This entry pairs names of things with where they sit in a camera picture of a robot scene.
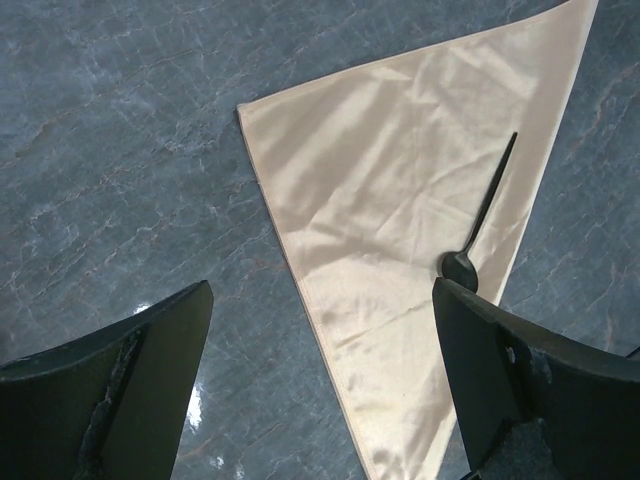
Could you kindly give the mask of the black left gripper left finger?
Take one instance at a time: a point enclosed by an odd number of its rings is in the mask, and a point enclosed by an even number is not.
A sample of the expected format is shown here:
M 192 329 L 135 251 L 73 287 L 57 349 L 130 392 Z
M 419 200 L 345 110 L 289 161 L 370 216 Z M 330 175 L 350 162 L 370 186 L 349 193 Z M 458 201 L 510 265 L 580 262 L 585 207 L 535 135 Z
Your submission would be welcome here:
M 2 478 L 170 478 L 213 303 L 201 281 L 3 365 Z

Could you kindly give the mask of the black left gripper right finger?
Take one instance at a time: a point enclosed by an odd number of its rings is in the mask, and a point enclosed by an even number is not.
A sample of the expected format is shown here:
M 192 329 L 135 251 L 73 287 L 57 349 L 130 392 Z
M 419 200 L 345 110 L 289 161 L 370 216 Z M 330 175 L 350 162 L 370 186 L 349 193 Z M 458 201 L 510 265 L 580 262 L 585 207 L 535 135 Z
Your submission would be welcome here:
M 639 359 L 571 340 L 451 280 L 438 339 L 471 479 L 636 479 Z

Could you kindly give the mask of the black spoon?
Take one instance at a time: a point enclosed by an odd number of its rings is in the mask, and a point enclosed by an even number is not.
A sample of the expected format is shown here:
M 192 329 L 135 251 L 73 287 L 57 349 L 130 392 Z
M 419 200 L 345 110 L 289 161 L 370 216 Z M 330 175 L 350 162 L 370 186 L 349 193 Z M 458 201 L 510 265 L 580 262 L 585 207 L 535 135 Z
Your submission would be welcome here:
M 498 187 L 500 186 L 500 182 L 513 152 L 517 137 L 517 132 L 513 132 L 511 134 L 504 153 L 500 158 L 483 200 L 479 206 L 476 218 L 464 246 L 458 251 L 445 252 L 440 259 L 439 275 L 444 279 L 455 282 L 473 293 L 478 292 L 479 276 L 476 267 L 469 257 L 469 252 L 479 236 L 481 228 L 497 194 Z

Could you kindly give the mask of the peach satin napkin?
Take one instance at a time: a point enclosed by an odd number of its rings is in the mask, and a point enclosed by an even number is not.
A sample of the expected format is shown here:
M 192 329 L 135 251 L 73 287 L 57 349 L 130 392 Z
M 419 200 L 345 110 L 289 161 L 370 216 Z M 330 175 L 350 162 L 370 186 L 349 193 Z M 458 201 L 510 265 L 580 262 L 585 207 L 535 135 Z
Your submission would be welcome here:
M 328 75 L 238 108 L 266 205 L 366 475 L 433 479 L 456 414 L 437 338 L 440 257 L 464 245 L 498 302 L 597 5 Z

